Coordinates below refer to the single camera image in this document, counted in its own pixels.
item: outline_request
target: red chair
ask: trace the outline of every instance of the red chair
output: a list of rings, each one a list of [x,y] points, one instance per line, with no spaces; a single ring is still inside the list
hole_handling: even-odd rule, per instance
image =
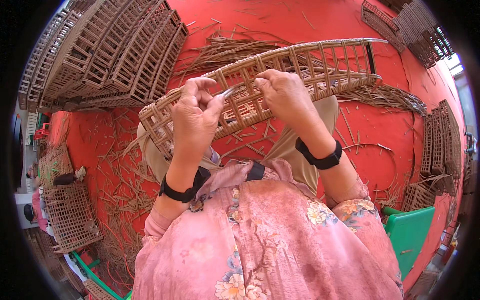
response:
[[[34,140],[39,140],[39,139],[47,138],[50,136],[50,132],[48,131],[48,129],[45,128],[47,125],[48,125],[48,128],[50,128],[52,124],[43,123],[42,129],[35,131],[35,134],[33,136]]]

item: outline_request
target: hand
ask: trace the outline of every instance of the hand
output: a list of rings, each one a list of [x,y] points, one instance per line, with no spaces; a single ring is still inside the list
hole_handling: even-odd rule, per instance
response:
[[[323,123],[297,74],[270,69],[259,73],[255,84],[264,94],[262,107],[295,132]]]
[[[174,160],[197,168],[212,143],[225,101],[207,93],[206,88],[215,85],[215,80],[199,77],[187,80],[182,88],[172,110]]]

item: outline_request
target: woman's left hand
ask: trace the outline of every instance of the woman's left hand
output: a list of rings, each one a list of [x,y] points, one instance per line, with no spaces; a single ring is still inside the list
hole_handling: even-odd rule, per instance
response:
[[[221,95],[212,97],[206,88],[216,85],[210,78],[191,78],[183,86],[182,95],[173,106],[174,160],[198,164],[212,143],[224,105]]]

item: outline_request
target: green chair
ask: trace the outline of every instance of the green chair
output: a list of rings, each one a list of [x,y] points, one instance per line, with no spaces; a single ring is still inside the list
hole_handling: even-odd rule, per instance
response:
[[[108,294],[110,294],[113,298],[115,298],[116,300],[130,300],[132,298],[132,290],[125,296],[125,297],[121,297],[119,296],[117,293],[115,293],[111,288],[109,288],[100,278],[98,278],[97,275],[95,275],[95,273],[92,272],[92,268],[96,265],[98,265],[100,263],[100,260],[97,259],[96,261],[94,261],[93,263],[87,265],[81,258],[80,256],[78,255],[78,253],[76,251],[73,251],[71,252],[72,255],[75,257],[75,259],[77,260],[78,264],[80,265],[80,267],[85,271],[86,275],[87,275],[87,278],[88,279],[91,279],[93,280],[93,282],[95,282],[99,287],[101,287],[105,292],[107,292]]]
[[[435,207],[404,213],[386,206],[382,213],[389,216],[384,227],[392,242],[403,281],[412,269],[427,238]]]

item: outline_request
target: pink floral blouse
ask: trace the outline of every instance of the pink floral blouse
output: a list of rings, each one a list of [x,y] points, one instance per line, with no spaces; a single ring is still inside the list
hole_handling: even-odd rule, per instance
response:
[[[332,210],[281,158],[230,161],[175,220],[145,223],[132,299],[403,299],[395,253],[357,183]]]

